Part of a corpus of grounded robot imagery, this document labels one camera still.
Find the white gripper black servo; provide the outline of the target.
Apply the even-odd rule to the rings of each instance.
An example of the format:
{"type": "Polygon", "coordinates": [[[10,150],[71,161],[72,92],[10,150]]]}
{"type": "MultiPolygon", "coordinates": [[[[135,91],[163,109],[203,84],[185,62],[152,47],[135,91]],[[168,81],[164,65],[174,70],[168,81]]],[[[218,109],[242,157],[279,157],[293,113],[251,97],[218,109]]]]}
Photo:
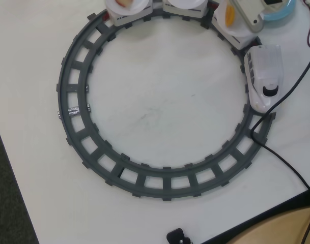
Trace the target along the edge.
{"type": "Polygon", "coordinates": [[[288,2],[285,0],[260,0],[259,13],[272,14],[280,12],[288,5],[288,2]]]}

